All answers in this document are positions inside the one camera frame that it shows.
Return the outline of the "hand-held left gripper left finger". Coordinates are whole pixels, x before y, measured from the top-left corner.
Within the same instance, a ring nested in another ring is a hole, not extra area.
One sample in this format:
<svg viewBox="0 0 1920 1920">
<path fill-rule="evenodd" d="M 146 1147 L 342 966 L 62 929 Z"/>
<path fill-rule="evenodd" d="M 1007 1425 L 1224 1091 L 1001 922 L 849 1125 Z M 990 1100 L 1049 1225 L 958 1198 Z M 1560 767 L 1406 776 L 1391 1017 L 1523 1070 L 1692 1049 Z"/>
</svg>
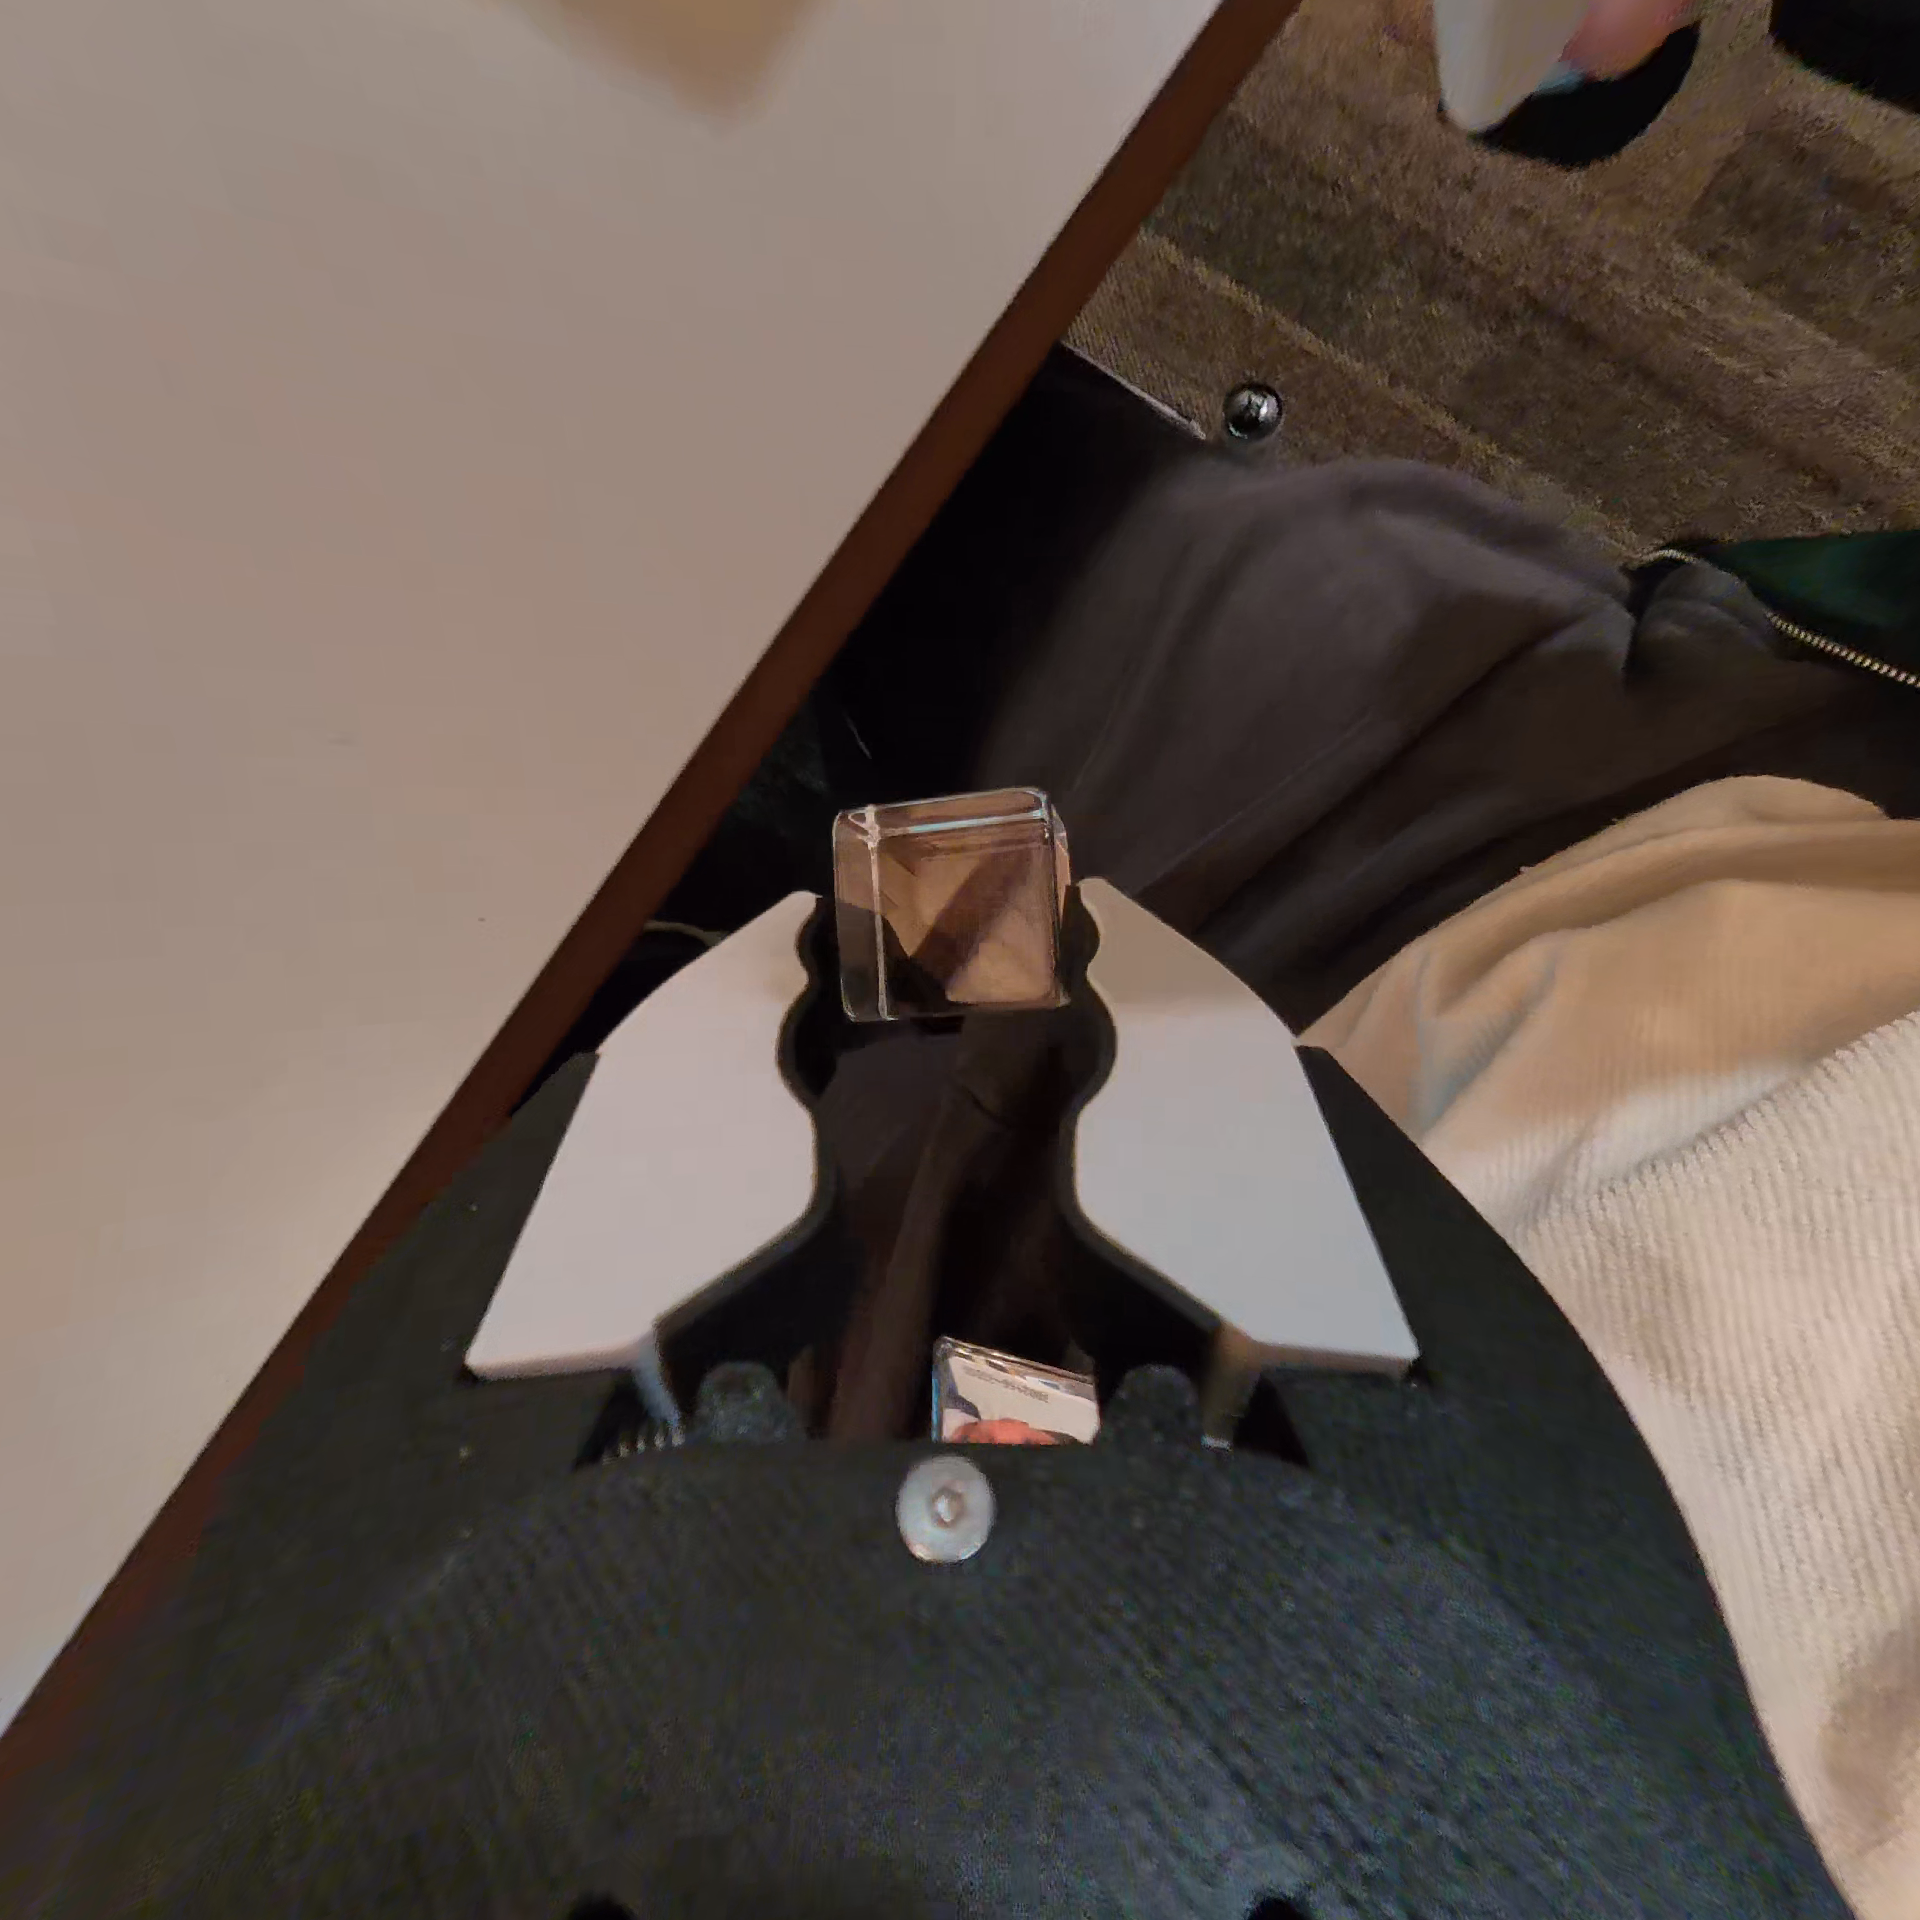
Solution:
<svg viewBox="0 0 1920 1920">
<path fill-rule="evenodd" d="M 654 1366 L 669 1314 L 743 1274 L 821 1196 L 821 1129 L 784 1042 L 821 896 L 789 890 L 598 1045 L 473 1341 L 473 1379 Z"/>
</svg>

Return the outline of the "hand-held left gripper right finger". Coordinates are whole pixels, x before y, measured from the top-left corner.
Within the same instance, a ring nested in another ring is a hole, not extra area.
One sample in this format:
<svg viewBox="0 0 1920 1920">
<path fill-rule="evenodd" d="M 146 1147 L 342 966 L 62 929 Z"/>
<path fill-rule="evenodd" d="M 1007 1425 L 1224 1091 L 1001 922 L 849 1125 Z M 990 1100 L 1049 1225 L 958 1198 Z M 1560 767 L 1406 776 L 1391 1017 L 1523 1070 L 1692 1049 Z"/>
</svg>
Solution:
<svg viewBox="0 0 1920 1920">
<path fill-rule="evenodd" d="M 1419 1346 L 1292 1029 L 1220 959 L 1104 877 L 1085 990 L 1099 1016 L 1067 1124 L 1067 1225 L 1108 1371 L 1179 1369 L 1231 1444 L 1269 1369 L 1405 1379 Z"/>
</svg>

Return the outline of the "clear glass cube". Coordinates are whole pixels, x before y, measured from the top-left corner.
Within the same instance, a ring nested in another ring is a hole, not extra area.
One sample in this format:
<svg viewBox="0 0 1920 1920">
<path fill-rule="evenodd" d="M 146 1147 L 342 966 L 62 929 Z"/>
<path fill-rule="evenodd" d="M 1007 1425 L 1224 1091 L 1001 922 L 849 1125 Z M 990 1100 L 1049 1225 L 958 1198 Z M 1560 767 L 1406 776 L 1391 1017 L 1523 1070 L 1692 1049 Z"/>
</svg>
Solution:
<svg viewBox="0 0 1920 1920">
<path fill-rule="evenodd" d="M 1034 788 L 864 802 L 828 826 L 841 1011 L 930 1022 L 1063 1006 L 1067 831 Z"/>
</svg>

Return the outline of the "grey desk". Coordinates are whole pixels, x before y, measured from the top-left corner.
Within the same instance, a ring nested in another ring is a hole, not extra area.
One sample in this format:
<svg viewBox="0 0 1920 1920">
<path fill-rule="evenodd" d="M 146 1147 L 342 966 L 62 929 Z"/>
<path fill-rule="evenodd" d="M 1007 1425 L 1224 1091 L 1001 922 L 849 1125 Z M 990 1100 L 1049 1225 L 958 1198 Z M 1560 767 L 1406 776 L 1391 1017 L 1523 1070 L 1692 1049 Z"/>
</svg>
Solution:
<svg viewBox="0 0 1920 1920">
<path fill-rule="evenodd" d="M 3 1716 L 1181 61 L 3 4 Z"/>
</svg>

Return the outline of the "person's right hand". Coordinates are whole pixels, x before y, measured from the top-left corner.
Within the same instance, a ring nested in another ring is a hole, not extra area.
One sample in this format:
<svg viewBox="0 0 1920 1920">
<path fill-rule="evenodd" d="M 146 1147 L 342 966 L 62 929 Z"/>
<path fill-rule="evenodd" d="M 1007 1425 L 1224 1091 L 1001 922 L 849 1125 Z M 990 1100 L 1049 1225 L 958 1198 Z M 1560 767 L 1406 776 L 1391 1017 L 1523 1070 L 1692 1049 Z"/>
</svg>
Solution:
<svg viewBox="0 0 1920 1920">
<path fill-rule="evenodd" d="M 1700 4 L 1585 4 L 1556 71 L 1577 71 L 1585 82 L 1623 78 L 1692 25 L 1697 8 Z"/>
</svg>

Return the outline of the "glossy printed packet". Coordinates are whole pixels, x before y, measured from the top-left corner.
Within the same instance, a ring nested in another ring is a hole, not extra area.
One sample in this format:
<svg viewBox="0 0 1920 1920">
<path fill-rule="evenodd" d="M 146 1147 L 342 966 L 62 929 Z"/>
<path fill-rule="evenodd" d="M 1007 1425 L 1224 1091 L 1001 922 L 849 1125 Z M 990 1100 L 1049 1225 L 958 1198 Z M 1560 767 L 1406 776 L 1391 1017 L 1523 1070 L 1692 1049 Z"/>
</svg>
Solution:
<svg viewBox="0 0 1920 1920">
<path fill-rule="evenodd" d="M 936 1338 L 930 1348 L 930 1439 L 1090 1444 L 1099 1432 L 1098 1380 L 1023 1354 Z"/>
</svg>

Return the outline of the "white garment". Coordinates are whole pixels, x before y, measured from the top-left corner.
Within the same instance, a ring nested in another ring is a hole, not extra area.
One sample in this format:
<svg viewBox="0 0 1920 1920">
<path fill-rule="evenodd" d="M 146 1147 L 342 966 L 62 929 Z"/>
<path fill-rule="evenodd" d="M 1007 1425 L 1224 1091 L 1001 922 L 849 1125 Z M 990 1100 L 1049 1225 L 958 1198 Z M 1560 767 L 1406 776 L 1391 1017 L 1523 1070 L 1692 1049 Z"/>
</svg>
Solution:
<svg viewBox="0 0 1920 1920">
<path fill-rule="evenodd" d="M 1916 1916 L 1916 820 L 1738 776 L 1306 1029 L 1641 1431 L 1858 1916 Z"/>
</svg>

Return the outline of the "dark grey trousers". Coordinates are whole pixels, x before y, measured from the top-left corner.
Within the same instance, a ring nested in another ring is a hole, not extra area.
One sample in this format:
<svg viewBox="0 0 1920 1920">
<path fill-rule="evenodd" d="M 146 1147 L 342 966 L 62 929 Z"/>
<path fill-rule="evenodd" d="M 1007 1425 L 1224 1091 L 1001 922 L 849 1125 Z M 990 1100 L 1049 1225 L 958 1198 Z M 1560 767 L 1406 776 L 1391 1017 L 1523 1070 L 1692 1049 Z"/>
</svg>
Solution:
<svg viewBox="0 0 1920 1920">
<path fill-rule="evenodd" d="M 828 673 L 851 802 L 1034 788 L 1104 877 L 1289 1029 L 1419 1346 L 1395 1396 L 1613 1384 L 1501 1233 L 1306 1029 L 1526 869 L 1700 783 L 1778 776 L 1916 820 L 1916 721 L 1795 660 L 1708 566 L 1628 584 L 1470 476 L 1265 467 L 1059 398 L 1010 420 L 891 604 Z M 994 1158 L 1039 1158 L 1020 1218 L 1061 1261 L 1067 1124 L 1099 1016 L 974 1011 L 906 1226 Z"/>
</svg>

